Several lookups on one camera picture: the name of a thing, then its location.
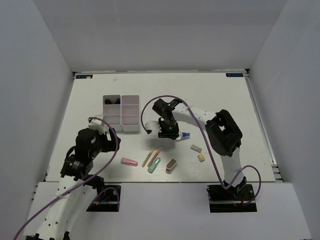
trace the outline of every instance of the small wooden block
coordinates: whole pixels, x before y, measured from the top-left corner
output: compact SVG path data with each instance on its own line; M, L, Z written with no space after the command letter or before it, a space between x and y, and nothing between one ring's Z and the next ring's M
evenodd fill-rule
M198 147L198 146L193 145L193 144L191 145L190 148L191 148L192 150L198 152L198 153L201 153L201 151L202 151L202 148L201 148L201 147Z
M205 160L205 157L202 154L199 154L198 159L202 163Z

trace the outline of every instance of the robotic arm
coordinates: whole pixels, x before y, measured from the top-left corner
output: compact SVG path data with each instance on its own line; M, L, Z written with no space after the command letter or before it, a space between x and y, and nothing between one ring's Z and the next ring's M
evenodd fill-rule
M185 122L198 127L186 106L179 99L165 102L158 99L152 109L160 116L158 121L148 121L145 124L147 133L157 132L159 138L175 140L179 137L177 122ZM189 106L200 122L202 129L206 130L211 147L220 155L224 170L224 185L227 186L242 168L240 162L240 145L242 132L227 110L213 113ZM239 192L246 185L247 180L241 172L231 187L227 190L231 199L236 199Z
M108 140L104 131L104 124L92 119L88 128L78 132L75 146L71 147L61 170L56 196L61 199L51 205L49 211L34 236L27 236L26 240L69 240L71 229L79 217L84 213L94 197L105 189L104 179L95 176L83 186L62 196L62 193L83 183L92 175L93 160L100 153L116 150L116 136L109 131Z

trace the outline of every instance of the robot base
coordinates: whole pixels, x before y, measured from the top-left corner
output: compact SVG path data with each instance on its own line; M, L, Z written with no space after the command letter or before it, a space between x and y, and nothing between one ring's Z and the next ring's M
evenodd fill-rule
M119 194L119 199L121 199L121 185L105 185L104 188L113 187L117 190ZM99 200L107 198L106 201L100 204L92 204L86 210L87 212L118 212L118 199L117 195L114 194L112 189L105 191L104 195L100 197Z
M251 184L246 184L238 193L236 199L226 194L220 184L208 185L206 189L209 197L210 213L251 213L257 212L256 202L245 204L254 196L254 189Z

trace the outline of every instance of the white organizer tray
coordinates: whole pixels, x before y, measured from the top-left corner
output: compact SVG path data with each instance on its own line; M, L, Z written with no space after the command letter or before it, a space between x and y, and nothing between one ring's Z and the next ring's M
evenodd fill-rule
M106 99L109 99L112 104L105 104ZM140 131L139 95L104 95L102 104L103 119L116 131Z

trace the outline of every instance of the white wall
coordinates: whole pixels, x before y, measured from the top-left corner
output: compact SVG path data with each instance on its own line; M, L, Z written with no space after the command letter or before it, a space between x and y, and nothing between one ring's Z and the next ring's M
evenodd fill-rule
M0 7L0 235L25 222L44 179L72 72L32 0Z
M280 171L320 240L320 1L286 3L250 77Z
M35 0L70 68L250 68L286 0Z

